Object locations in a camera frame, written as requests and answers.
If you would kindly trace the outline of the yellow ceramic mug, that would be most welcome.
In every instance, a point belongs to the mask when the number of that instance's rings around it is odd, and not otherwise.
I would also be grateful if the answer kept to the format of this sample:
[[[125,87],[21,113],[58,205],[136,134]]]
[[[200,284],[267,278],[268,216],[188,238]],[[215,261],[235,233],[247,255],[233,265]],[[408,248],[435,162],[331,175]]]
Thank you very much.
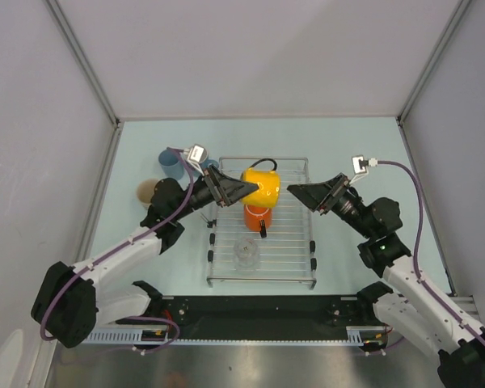
[[[270,162],[272,168],[269,171],[257,169],[257,166],[263,162]],[[244,205],[267,209],[272,209],[277,205],[280,197],[280,175],[276,171],[277,168],[278,163],[274,158],[261,158],[241,174],[243,181],[258,186],[255,192],[241,199]]]

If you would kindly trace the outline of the blue textured ceramic mug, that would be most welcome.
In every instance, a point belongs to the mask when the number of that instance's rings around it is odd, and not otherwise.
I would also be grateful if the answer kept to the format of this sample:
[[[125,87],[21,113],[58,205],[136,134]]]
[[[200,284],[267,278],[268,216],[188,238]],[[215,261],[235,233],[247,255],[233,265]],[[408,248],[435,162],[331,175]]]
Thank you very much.
[[[219,168],[219,162],[214,159],[207,159],[201,164],[202,170],[206,170],[208,167],[216,167]]]

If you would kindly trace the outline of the blue-grey plastic tumbler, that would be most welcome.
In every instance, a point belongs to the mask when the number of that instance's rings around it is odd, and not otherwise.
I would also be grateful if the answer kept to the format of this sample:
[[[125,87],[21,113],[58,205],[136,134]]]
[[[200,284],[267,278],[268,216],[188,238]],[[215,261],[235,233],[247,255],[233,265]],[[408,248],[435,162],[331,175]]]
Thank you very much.
[[[184,168],[181,163],[181,150],[167,148],[158,156],[158,163],[167,178],[180,180],[184,175]]]

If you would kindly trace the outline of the beige ceramic mug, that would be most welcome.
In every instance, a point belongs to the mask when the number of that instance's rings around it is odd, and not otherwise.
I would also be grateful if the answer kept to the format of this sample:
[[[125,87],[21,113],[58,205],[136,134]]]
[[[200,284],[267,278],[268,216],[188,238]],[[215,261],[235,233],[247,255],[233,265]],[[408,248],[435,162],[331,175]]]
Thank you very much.
[[[137,200],[144,209],[148,209],[150,207],[151,199],[154,195],[154,189],[157,184],[158,179],[146,179],[138,184],[135,194]]]

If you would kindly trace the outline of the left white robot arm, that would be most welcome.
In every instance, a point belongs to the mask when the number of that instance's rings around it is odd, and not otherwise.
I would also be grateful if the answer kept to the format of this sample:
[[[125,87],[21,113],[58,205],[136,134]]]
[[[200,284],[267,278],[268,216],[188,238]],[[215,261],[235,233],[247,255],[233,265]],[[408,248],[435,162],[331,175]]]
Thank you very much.
[[[120,292],[108,286],[171,249],[184,232],[181,219],[211,203],[231,206],[258,188],[256,183],[224,175],[215,166],[192,178],[187,188],[175,179],[160,179],[145,218],[121,243],[96,257],[73,265],[57,262],[48,269],[31,310],[41,338],[74,348],[98,325],[124,318],[157,321],[162,303],[153,297],[156,289],[141,280]]]

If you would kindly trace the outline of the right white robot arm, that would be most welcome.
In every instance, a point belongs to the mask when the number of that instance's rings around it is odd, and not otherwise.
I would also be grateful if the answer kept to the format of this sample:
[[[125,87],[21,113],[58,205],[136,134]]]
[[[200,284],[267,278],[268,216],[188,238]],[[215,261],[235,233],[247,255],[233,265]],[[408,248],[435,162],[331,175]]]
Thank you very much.
[[[437,364],[446,387],[485,387],[485,326],[439,290],[402,243],[400,206],[380,197],[364,205],[346,175],[322,183],[291,184],[310,211],[334,213],[365,238],[361,260],[380,280],[362,289],[358,318],[393,327]]]

